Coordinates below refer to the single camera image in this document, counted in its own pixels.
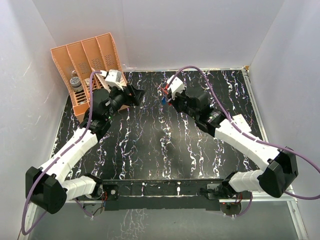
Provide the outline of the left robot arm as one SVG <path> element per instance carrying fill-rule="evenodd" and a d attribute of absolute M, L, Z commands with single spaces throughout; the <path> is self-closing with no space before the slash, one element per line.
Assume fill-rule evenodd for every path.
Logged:
<path fill-rule="evenodd" d="M 39 168 L 30 167 L 25 175 L 26 198 L 50 214 L 66 201 L 81 196 L 93 200 L 103 195 L 102 180 L 88 173 L 73 180 L 66 177 L 85 153 L 94 147 L 111 127 L 111 119 L 123 106 L 139 106 L 145 90 L 127 84 L 122 89 L 99 88 L 91 92 L 91 103 L 73 137 Z"/>

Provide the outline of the key with blue tag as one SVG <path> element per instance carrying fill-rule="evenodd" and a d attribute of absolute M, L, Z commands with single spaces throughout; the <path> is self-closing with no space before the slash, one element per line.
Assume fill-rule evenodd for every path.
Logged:
<path fill-rule="evenodd" d="M 165 105 L 166 103 L 167 103 L 166 99 L 163 98 L 163 99 L 161 100 L 161 104 L 162 104 L 162 105 Z"/>

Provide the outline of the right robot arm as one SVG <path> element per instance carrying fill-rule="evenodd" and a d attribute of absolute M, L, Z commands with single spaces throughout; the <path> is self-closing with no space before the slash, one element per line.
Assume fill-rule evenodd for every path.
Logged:
<path fill-rule="evenodd" d="M 258 166 L 254 171 L 230 173 L 212 194 L 233 199 L 244 191 L 259 191 L 279 198 L 297 178 L 297 160 L 292 153 L 260 144 L 254 135 L 245 137 L 223 112 L 210 106 L 208 94 L 203 90 L 170 86 L 168 98 L 175 110 L 191 117 L 201 131 L 231 145 Z"/>

